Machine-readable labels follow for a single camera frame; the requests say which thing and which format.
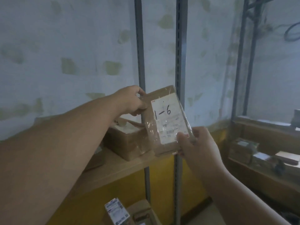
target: barcode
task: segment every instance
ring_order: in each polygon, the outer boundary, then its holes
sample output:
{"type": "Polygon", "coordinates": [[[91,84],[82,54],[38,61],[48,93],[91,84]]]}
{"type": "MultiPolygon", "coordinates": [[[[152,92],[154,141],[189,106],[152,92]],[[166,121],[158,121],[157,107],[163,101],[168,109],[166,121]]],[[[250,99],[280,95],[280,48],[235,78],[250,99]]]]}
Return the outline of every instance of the barcode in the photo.
{"type": "Polygon", "coordinates": [[[167,134],[171,134],[173,132],[174,132],[174,130],[169,130],[169,131],[167,131],[167,134]]]}

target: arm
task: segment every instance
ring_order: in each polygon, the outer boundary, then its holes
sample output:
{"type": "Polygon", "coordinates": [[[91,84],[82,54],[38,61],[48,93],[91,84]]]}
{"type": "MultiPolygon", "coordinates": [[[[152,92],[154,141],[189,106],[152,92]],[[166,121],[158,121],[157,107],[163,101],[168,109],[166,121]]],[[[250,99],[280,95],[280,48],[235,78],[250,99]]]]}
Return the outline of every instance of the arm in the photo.
{"type": "Polygon", "coordinates": [[[122,114],[145,104],[138,86],[85,103],[0,144],[0,224],[45,224],[122,114]]]}
{"type": "Polygon", "coordinates": [[[289,224],[227,171],[206,128],[194,128],[193,132],[197,137],[195,145],[178,133],[182,155],[192,172],[201,178],[226,224],[289,224]]]}

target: cable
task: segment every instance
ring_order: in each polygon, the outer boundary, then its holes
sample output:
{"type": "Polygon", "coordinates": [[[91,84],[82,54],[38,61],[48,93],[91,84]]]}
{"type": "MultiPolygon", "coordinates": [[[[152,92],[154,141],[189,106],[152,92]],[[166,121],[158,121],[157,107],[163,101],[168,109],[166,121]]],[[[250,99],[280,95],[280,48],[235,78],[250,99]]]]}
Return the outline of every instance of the cable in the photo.
{"type": "Polygon", "coordinates": [[[292,24],[284,33],[284,40],[287,41],[287,42],[294,42],[294,41],[297,41],[297,40],[300,40],[300,36],[296,37],[296,38],[290,38],[288,35],[289,35],[289,32],[292,28],[294,28],[295,26],[297,25],[300,25],[300,22],[298,23],[295,23],[295,24],[292,24]]]}

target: plastic wrap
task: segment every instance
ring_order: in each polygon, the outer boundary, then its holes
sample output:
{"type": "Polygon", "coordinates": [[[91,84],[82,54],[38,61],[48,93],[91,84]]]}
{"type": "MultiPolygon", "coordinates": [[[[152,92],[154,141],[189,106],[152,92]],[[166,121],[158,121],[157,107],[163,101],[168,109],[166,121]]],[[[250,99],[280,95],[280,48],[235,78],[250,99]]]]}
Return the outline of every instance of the plastic wrap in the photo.
{"type": "Polygon", "coordinates": [[[104,146],[127,161],[150,150],[145,125],[121,117],[110,126],[103,141],[104,146]]]}
{"type": "Polygon", "coordinates": [[[195,141],[173,85],[153,91],[141,97],[148,108],[142,113],[151,148],[156,156],[180,150],[176,135],[183,132],[195,141]]]}

